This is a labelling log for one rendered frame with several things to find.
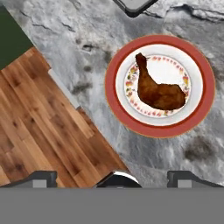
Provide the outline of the brown chicken leg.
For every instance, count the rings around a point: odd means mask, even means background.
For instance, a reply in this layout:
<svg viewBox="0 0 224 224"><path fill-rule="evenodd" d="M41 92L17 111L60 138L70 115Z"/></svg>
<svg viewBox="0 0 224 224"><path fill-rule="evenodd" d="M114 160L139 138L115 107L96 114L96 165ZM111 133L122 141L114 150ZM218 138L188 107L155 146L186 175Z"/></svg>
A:
<svg viewBox="0 0 224 224"><path fill-rule="evenodd" d="M147 59L136 55L139 68L137 94L139 99L154 109L174 110L186 104L186 95L177 84L157 84L147 69Z"/></svg>

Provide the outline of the round black and white thing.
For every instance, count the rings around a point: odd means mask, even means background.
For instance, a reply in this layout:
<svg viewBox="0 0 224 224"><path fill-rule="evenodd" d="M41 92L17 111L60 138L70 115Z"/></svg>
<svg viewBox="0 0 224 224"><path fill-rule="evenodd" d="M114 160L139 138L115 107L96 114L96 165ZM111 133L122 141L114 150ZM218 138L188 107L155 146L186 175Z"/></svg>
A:
<svg viewBox="0 0 224 224"><path fill-rule="evenodd" d="M112 171L94 187L141 188L137 179L126 171Z"/></svg>

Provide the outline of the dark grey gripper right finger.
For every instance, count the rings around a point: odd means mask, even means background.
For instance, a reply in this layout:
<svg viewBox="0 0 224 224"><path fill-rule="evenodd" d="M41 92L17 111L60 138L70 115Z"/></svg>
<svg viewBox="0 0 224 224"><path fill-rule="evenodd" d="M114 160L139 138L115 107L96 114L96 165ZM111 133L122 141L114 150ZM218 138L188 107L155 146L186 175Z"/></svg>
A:
<svg viewBox="0 0 224 224"><path fill-rule="evenodd" d="M203 180L194 175L191 171L168 171L167 179L168 188L223 188L223 185Z"/></svg>

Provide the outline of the grey panel with black rim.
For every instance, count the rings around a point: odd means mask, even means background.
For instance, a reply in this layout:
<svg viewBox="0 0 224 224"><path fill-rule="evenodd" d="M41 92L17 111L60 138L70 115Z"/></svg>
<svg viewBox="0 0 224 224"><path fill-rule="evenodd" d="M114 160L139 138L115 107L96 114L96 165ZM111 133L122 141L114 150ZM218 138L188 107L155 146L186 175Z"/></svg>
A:
<svg viewBox="0 0 224 224"><path fill-rule="evenodd" d="M158 0L113 0L130 18L135 18Z"/></svg>

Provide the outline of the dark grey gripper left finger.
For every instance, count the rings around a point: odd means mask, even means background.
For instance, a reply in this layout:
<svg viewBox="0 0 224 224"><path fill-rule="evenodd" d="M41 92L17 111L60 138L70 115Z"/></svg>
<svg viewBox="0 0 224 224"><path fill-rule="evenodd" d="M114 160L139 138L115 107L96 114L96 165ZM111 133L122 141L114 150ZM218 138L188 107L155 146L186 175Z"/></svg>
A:
<svg viewBox="0 0 224 224"><path fill-rule="evenodd" d="M24 187L24 188L51 188L57 187L56 171L34 171L27 178L14 181L3 187Z"/></svg>

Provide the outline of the dark green cupboard front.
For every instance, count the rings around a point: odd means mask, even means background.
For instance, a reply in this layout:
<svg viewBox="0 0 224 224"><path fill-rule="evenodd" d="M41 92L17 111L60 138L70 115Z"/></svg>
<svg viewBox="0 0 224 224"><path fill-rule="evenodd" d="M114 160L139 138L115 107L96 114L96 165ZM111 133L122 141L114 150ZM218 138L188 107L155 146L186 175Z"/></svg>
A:
<svg viewBox="0 0 224 224"><path fill-rule="evenodd" d="M33 47L13 16L0 5L0 70Z"/></svg>

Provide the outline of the red-rimmed white floral plate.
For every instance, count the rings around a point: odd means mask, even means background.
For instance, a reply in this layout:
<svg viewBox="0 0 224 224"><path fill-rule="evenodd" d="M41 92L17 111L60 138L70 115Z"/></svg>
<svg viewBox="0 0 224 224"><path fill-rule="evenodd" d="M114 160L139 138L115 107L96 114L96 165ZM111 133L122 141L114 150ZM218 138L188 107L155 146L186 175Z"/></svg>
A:
<svg viewBox="0 0 224 224"><path fill-rule="evenodd" d="M195 61L203 80L203 93L199 105L186 119L172 125L153 126L139 122L124 110L116 95L116 74L119 66L130 53L140 47L154 44L167 44L183 50ZM215 96L214 71L204 54L188 41L169 35L154 34L142 36L124 45L109 62L107 72L105 73L105 95L114 116L130 130L146 137L176 137L196 127L209 113Z"/></svg>

